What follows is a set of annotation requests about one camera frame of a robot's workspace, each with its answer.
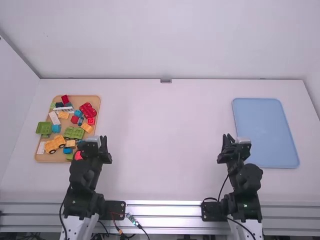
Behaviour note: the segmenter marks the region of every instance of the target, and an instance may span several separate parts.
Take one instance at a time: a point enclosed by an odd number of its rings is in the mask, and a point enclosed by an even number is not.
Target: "green toy car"
[[[74,139],[78,141],[82,139],[84,135],[85,130],[83,130],[81,127],[74,128],[73,126],[68,126],[64,131],[63,137],[67,140]]]

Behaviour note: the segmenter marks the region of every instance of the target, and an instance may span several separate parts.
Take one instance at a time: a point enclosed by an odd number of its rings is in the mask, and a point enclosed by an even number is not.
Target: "white wall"
[[[320,113],[318,0],[0,1],[43,78],[304,79]]]
[[[36,92],[39,78],[8,43],[1,36],[0,38],[1,182]]]

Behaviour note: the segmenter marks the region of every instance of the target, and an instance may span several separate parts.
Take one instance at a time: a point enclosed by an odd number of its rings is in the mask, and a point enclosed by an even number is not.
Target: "wooden tray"
[[[58,95],[53,98],[53,103],[62,102],[61,100],[62,95]],[[98,121],[98,115],[99,115],[99,108],[100,108],[100,97],[96,95],[68,95],[70,102],[72,103],[74,110],[79,109],[79,107],[84,103],[90,103],[92,107],[96,110],[96,116],[94,117],[95,124],[91,127],[93,128],[93,131],[91,133],[84,132],[83,139],[86,139],[89,136],[94,136],[96,131],[96,125]],[[48,102],[48,113],[52,112],[53,110],[50,109],[51,102]],[[73,124],[70,119],[74,114],[70,114],[68,119],[60,119],[61,122],[61,132],[60,133],[52,133],[50,138],[40,138],[39,143],[35,149],[34,159],[37,162],[40,163],[70,163],[71,161],[66,159],[66,155],[63,153],[63,149],[59,148],[54,154],[48,154],[46,151],[44,151],[44,154],[37,154],[38,147],[40,142],[45,142],[48,140],[52,140],[57,135],[63,135],[67,127],[75,127],[78,128],[78,125]],[[52,122],[49,115],[47,115],[46,120],[47,122]]]

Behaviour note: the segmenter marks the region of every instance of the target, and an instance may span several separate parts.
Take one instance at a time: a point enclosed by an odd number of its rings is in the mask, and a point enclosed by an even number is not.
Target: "light blue board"
[[[297,168],[299,158],[282,104],[274,98],[235,98],[232,101],[238,137],[251,139],[246,163],[261,168]]]

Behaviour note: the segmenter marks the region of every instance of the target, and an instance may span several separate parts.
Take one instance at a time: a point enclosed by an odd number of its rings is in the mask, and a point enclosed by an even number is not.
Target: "red block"
[[[62,99],[63,104],[67,104],[67,103],[70,102],[70,101],[69,101],[69,98],[68,98],[68,95],[63,95],[63,96],[61,97],[61,99]]]
[[[79,120],[79,117],[73,115],[73,116],[71,117],[71,120],[70,120],[70,121],[71,121],[73,124],[78,124],[78,120]]]
[[[89,102],[86,102],[85,104],[81,105],[79,109],[81,112],[83,112],[83,115],[86,119],[93,118],[97,115],[97,111],[91,106]]]
[[[95,118],[94,117],[89,117],[88,118],[88,124],[89,125],[95,125]]]

